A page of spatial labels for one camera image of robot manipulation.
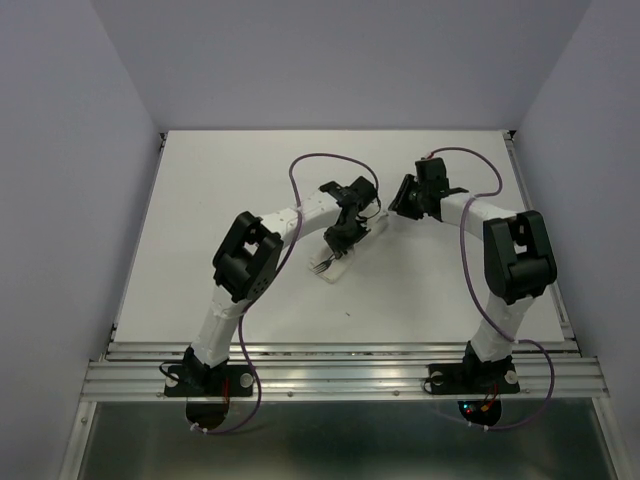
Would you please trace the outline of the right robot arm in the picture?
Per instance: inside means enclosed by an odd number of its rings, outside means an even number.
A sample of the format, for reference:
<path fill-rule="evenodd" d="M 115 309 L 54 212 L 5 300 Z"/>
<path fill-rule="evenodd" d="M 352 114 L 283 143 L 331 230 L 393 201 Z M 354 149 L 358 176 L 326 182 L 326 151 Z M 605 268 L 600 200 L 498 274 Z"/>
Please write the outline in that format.
<path fill-rule="evenodd" d="M 458 227 L 459 241 L 481 240 L 489 296 L 471 299 L 481 315 L 478 330 L 458 363 L 432 363 L 425 381 L 433 395 L 519 392 L 512 349 L 528 310 L 557 279 L 557 265 L 546 225 L 535 210 L 495 206 L 488 194 L 471 194 L 450 185 L 443 159 L 416 162 L 404 177 L 390 209 L 401 217 L 429 216 Z"/>

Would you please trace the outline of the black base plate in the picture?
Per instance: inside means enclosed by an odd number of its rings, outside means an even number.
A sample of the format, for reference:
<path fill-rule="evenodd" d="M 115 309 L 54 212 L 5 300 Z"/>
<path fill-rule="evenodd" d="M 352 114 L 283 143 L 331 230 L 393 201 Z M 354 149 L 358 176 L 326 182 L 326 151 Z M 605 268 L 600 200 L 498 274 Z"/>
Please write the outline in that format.
<path fill-rule="evenodd" d="M 159 371 L 165 380 L 164 395 L 169 398 L 248 398 L 254 391 L 248 365 L 222 365 L 201 379 L 189 374 L 180 362 L 164 362 Z"/>
<path fill-rule="evenodd" d="M 423 382 L 433 395 L 484 395 L 487 393 L 517 394 L 520 385 L 512 364 L 506 366 L 466 367 L 462 363 L 435 363 L 428 366 Z"/>

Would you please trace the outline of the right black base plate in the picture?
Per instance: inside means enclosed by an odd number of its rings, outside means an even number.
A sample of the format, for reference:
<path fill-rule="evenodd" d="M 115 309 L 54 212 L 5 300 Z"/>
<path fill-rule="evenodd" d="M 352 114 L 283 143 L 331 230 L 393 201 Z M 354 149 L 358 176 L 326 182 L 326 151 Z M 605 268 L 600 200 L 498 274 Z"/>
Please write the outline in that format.
<path fill-rule="evenodd" d="M 517 394 L 520 385 L 512 364 L 506 366 L 466 367 L 462 363 L 435 363 L 428 366 L 423 382 L 433 395 L 484 395 L 487 393 Z"/>

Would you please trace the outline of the white cloth napkin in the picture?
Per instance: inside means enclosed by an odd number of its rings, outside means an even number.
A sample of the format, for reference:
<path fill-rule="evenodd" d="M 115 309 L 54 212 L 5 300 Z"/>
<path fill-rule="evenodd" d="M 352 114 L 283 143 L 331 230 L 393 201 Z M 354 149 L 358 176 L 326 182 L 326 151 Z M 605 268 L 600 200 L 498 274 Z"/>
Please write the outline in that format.
<path fill-rule="evenodd" d="M 324 273 L 316 275 L 329 284 L 335 284 L 340 278 L 349 270 L 356 257 L 359 254 L 364 254 L 374 244 L 375 240 L 386 230 L 389 225 L 389 212 L 384 209 L 381 213 L 374 216 L 373 219 L 366 222 L 366 228 L 369 229 L 369 234 L 352 247 L 349 252 L 336 260 L 332 266 Z M 309 259 L 308 269 L 311 271 L 311 266 L 326 259 L 331 250 L 328 246 L 323 246 L 316 254 L 312 255 Z"/>

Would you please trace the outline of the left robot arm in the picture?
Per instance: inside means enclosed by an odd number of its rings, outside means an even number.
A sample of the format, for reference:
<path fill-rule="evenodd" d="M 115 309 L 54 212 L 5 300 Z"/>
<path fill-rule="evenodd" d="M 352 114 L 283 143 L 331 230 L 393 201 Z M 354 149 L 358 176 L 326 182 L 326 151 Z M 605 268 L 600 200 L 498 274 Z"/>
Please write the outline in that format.
<path fill-rule="evenodd" d="M 378 202 L 378 183 L 360 176 L 348 186 L 330 181 L 297 205 L 270 214 L 240 213 L 213 257 L 212 300 L 183 355 L 179 379 L 199 393 L 215 392 L 240 318 L 271 286 L 296 242 L 321 231 L 329 250 L 322 262 L 327 271 L 372 233 L 363 212 Z"/>

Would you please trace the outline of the aluminium front rail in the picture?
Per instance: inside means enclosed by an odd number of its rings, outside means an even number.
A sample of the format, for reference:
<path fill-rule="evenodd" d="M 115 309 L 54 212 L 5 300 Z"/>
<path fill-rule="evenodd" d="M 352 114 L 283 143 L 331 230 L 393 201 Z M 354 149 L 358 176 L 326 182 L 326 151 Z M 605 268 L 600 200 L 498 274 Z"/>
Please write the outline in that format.
<path fill-rule="evenodd" d="M 178 360 L 180 343 L 112 344 L 89 364 L 81 390 L 87 402 L 163 401 L 164 361 Z M 231 348 L 230 361 L 251 359 L 267 402 L 416 401 L 427 399 L 422 382 L 431 363 L 455 363 L 462 343 L 253 343 Z M 542 399 L 548 388 L 556 399 L 606 398 L 609 390 L 600 364 L 583 356 L 574 341 L 547 346 L 548 358 L 535 348 L 513 352 L 521 391 L 518 399 Z"/>

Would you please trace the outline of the aluminium rail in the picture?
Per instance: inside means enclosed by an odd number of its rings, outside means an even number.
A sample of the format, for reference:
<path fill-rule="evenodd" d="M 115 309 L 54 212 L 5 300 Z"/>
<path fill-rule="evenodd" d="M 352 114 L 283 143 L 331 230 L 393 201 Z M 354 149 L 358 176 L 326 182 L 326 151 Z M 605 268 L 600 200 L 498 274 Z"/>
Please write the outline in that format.
<path fill-rule="evenodd" d="M 112 344 L 89 364 L 81 390 L 87 402 L 163 401 L 164 361 L 178 360 L 180 343 Z M 455 363 L 462 343 L 253 343 L 231 348 L 230 361 L 251 359 L 267 402 L 416 401 L 427 399 L 422 382 L 431 363 Z M 513 352 L 521 391 L 518 399 L 542 399 L 548 388 L 556 399 L 606 398 L 609 390 L 600 364 L 583 356 L 574 341 L 547 346 L 548 358 L 535 348 Z"/>
<path fill-rule="evenodd" d="M 532 275 L 532 280 L 526 280 L 525 283 L 530 286 L 533 284 L 542 284 L 545 286 L 545 290 L 550 292 L 564 335 L 564 341 L 569 343 L 566 350 L 580 354 L 581 351 L 575 338 L 575 332 L 570 324 L 568 314 L 565 311 L 562 298 L 556 285 L 557 265 L 544 218 L 540 212 L 533 209 L 533 204 L 516 158 L 512 132 L 504 131 L 503 139 L 520 194 L 526 207 L 524 213 L 517 215 L 517 223 L 520 224 L 523 229 L 523 233 L 519 234 L 519 237 L 524 240 L 524 246 L 526 247 L 526 252 L 518 254 L 517 257 L 520 259 L 527 257 L 525 261 L 526 265 L 522 270 L 527 277 Z"/>

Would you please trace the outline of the silver fork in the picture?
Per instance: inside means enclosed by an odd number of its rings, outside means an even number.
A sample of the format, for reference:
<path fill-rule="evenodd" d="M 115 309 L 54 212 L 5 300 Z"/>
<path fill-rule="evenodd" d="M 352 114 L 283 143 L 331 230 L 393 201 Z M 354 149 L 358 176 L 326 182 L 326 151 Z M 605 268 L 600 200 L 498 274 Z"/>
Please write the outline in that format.
<path fill-rule="evenodd" d="M 340 259 L 340 256 L 337 256 L 335 253 L 332 253 L 326 259 L 320 261 L 315 265 L 312 265 L 311 271 L 315 275 L 320 275 L 321 273 L 326 272 L 332 266 L 332 264 L 339 259 Z"/>

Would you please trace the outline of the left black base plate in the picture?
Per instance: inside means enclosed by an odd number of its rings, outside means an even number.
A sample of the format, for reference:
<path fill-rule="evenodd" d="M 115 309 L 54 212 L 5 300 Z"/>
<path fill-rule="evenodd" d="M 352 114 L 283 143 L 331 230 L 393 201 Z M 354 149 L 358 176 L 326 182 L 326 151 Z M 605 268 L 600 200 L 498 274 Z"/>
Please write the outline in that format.
<path fill-rule="evenodd" d="M 248 398 L 254 391 L 248 365 L 222 365 L 201 379 L 189 374 L 180 362 L 164 362 L 159 371 L 165 380 L 164 395 L 169 398 Z"/>

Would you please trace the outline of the aluminium right side rail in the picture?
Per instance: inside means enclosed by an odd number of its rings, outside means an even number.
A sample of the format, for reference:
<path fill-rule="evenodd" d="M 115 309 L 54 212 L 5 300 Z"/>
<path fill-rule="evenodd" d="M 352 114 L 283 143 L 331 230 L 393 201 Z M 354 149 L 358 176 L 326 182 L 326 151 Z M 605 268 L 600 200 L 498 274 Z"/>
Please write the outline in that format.
<path fill-rule="evenodd" d="M 544 218 L 540 212 L 533 209 L 533 204 L 516 158 L 512 132 L 504 131 L 503 139 L 520 194 L 526 207 L 524 213 L 517 215 L 517 223 L 520 224 L 523 229 L 523 233 L 519 234 L 519 237 L 524 240 L 524 246 L 526 247 L 526 252 L 518 254 L 517 257 L 520 259 L 527 257 L 525 261 L 526 265 L 522 270 L 527 277 L 532 275 L 532 280 L 526 280 L 525 283 L 530 286 L 533 284 L 542 284 L 545 286 L 545 290 L 550 292 L 564 335 L 564 341 L 569 343 L 566 350 L 580 354 L 581 351 L 575 338 L 575 332 L 570 324 L 568 314 L 565 311 L 562 298 L 556 285 L 557 265 Z"/>

